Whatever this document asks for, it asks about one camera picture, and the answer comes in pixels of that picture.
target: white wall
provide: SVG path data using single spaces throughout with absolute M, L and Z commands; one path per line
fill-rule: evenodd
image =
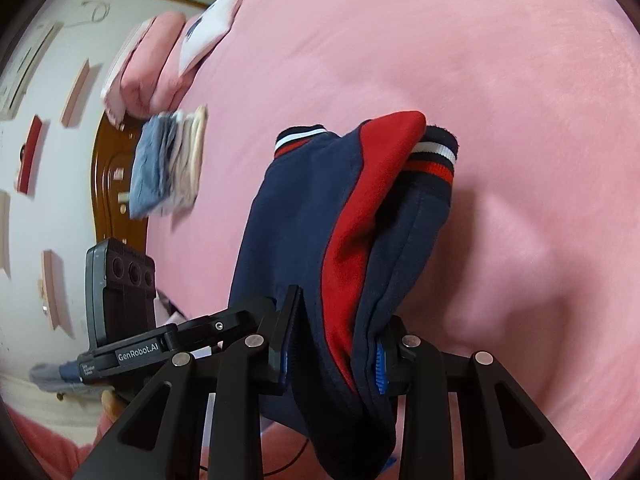
M 49 0 L 34 20 L 65 25 L 89 20 L 94 6 L 85 0 Z M 14 120 L 0 122 L 0 189 L 10 195 L 9 268 L 0 270 L 0 373 L 26 378 L 37 362 L 61 363 L 88 348 L 84 311 L 84 256 L 95 244 L 90 167 L 102 116 L 100 88 L 129 31 L 164 10 L 192 16 L 200 9 L 170 0 L 98 0 L 111 5 L 100 23 L 63 28 L 47 50 Z M 100 65 L 97 80 L 75 128 L 60 125 L 66 96 L 85 58 Z M 14 190 L 18 155 L 33 115 L 45 123 L 31 196 Z M 59 256 L 56 299 L 68 310 L 72 336 L 52 332 L 42 311 L 37 281 L 40 251 Z

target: pink bedsheet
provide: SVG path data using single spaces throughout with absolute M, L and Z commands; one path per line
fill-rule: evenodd
M 226 306 L 279 131 L 422 110 L 460 158 L 406 324 L 494 352 L 609 479 L 640 436 L 638 66 L 614 0 L 244 0 L 182 101 L 204 164 L 193 211 L 149 222 L 159 288 Z
M 111 427 L 105 413 L 100 417 L 95 441 L 86 446 L 76 446 L 70 440 L 44 428 L 33 420 L 9 408 L 9 414 L 24 443 L 29 447 L 50 480 L 71 480 L 78 468 L 93 450 L 94 445 Z M 305 439 L 300 434 L 279 424 L 271 424 L 262 433 L 262 468 L 272 472 L 289 463 L 301 448 Z M 200 465 L 209 465 L 209 448 L 204 447 L 200 456 Z M 386 473 L 380 480 L 391 480 Z M 198 480 L 206 480 L 205 470 L 200 471 Z M 311 446 L 305 449 L 299 460 L 286 471 L 278 475 L 278 480 L 328 480 L 320 467 Z

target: folded towel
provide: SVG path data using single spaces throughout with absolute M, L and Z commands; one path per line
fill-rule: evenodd
M 193 113 L 191 125 L 191 149 L 189 154 L 189 183 L 190 205 L 196 200 L 200 189 L 200 171 L 202 170 L 202 147 L 204 144 L 204 130 L 207 126 L 207 109 L 199 106 Z
M 184 149 L 182 145 L 182 140 L 184 138 L 185 114 L 179 110 L 173 115 L 173 119 L 175 120 L 176 129 L 175 129 L 174 142 L 172 143 L 171 150 L 168 152 L 168 161 L 167 161 L 167 172 L 168 172 L 167 185 L 169 187 L 168 195 L 149 214 L 157 213 L 161 216 L 165 216 L 165 215 L 171 214 L 175 210 L 175 198 L 177 196 L 175 169 L 177 167 L 178 156 L 180 155 L 180 152 Z
M 127 41 L 125 41 L 118 55 L 115 57 L 107 74 L 104 86 L 102 87 L 102 91 L 100 92 L 100 98 L 104 104 L 104 111 L 107 114 L 107 118 L 116 128 L 122 127 L 122 122 L 127 111 L 127 104 L 122 95 L 122 77 L 131 61 L 133 53 L 155 20 L 155 18 L 146 20 L 146 22 L 131 31 Z
M 177 123 L 172 114 L 152 117 L 142 127 L 131 171 L 129 215 L 143 218 L 158 207 L 170 191 L 168 153 Z

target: pink pillow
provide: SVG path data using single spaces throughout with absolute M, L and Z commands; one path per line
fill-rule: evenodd
M 193 16 L 184 25 L 180 38 L 176 41 L 166 63 L 162 67 L 156 91 L 151 96 L 149 103 L 149 113 L 152 115 L 160 112 L 175 112 L 196 77 L 196 67 L 180 75 L 178 73 L 178 63 L 180 62 L 180 49 L 184 35 L 199 17 L 200 15 Z
M 129 115 L 140 119 L 153 115 L 149 112 L 151 97 L 185 20 L 183 13 L 174 10 L 160 14 L 131 56 L 120 83 Z
M 180 74 L 195 67 L 222 41 L 231 30 L 241 4 L 242 0 L 216 0 L 187 29 L 180 49 Z
M 130 33 L 124 44 L 122 45 L 118 55 L 116 56 L 107 79 L 100 92 L 100 98 L 104 104 L 104 110 L 107 113 L 109 122 L 120 127 L 124 120 L 124 114 L 126 112 L 126 105 L 122 94 L 120 92 L 120 84 L 122 82 L 122 74 L 124 73 L 131 56 L 135 49 L 140 44 L 140 41 L 145 37 L 145 34 L 151 27 L 155 18 L 146 20 L 146 22 L 134 28 Z

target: metal rivet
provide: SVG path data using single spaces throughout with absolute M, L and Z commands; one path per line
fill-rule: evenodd
M 258 348 L 264 343 L 264 338 L 260 334 L 251 334 L 246 337 L 244 344 L 249 348 Z
M 402 338 L 402 344 L 407 348 L 415 348 L 420 346 L 420 338 L 417 335 L 407 334 Z
M 184 366 L 189 364 L 189 361 L 191 361 L 191 354 L 187 354 L 187 352 L 180 352 L 171 358 L 174 366 Z
M 478 361 L 481 365 L 490 365 L 494 362 L 494 356 L 489 354 L 489 352 L 478 352 L 476 354 L 476 361 Z

